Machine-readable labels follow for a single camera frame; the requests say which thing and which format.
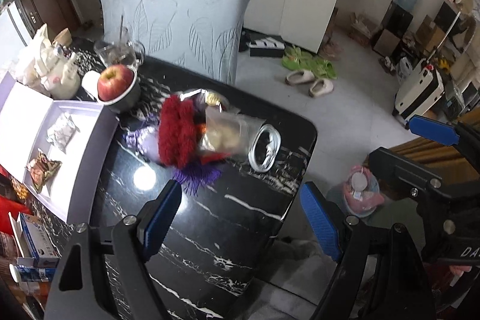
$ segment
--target clear plastic bag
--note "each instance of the clear plastic bag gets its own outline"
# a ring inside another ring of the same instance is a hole
[[[265,120],[207,107],[201,151],[247,156]]]

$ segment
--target glass cup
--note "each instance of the glass cup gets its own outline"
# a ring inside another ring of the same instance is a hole
[[[145,46],[137,40],[132,40],[127,28],[122,29],[122,35],[109,32],[94,44],[95,53],[105,67],[114,64],[131,65],[138,69],[145,58]]]

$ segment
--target purple fringe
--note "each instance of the purple fringe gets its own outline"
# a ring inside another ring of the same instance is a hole
[[[175,169],[173,179],[185,185],[185,191],[197,195],[200,186],[213,185],[222,172],[213,163],[200,164],[199,161],[189,163],[183,170]]]

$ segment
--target open box lid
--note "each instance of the open box lid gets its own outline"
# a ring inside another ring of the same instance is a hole
[[[0,81],[0,164],[19,182],[23,182],[25,166],[52,103],[8,72]]]

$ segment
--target red fluffy object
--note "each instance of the red fluffy object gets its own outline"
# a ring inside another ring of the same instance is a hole
[[[197,148],[197,130],[191,100],[181,102],[175,95],[165,100],[158,130],[160,162],[179,169],[191,162]]]
[[[172,95],[162,105],[160,127],[158,128],[158,152],[160,162],[167,166],[177,165],[180,103],[178,96]]]
[[[197,149],[197,129],[194,123],[194,103],[185,100],[180,105],[180,133],[178,138],[177,167],[185,166],[195,157]]]

